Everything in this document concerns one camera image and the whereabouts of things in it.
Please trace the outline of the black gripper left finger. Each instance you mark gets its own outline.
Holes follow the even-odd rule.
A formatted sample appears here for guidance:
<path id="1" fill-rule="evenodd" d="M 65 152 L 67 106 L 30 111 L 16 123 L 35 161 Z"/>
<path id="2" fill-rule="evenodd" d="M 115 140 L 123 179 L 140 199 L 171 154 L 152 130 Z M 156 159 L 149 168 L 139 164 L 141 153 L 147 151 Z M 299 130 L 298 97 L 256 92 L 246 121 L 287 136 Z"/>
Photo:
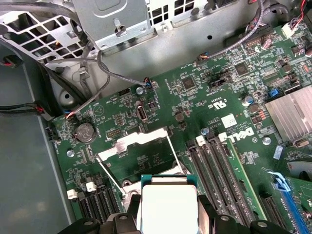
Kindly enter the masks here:
<path id="1" fill-rule="evenodd" d="M 137 227 L 137 215 L 141 195 L 132 195 L 126 213 L 111 215 L 109 221 L 100 224 L 94 218 L 82 218 L 70 225 L 71 234 L 141 234 Z"/>

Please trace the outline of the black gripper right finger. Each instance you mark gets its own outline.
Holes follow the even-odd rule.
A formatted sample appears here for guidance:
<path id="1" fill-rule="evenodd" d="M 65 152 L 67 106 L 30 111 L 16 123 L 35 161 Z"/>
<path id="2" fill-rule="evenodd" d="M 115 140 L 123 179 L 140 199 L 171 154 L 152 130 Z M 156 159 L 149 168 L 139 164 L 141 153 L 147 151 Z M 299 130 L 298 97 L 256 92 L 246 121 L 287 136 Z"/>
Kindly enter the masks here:
<path id="1" fill-rule="evenodd" d="M 200 234 L 287 234 L 288 231 L 266 221 L 256 220 L 244 226 L 225 214 L 217 214 L 205 195 L 197 197 Z"/>

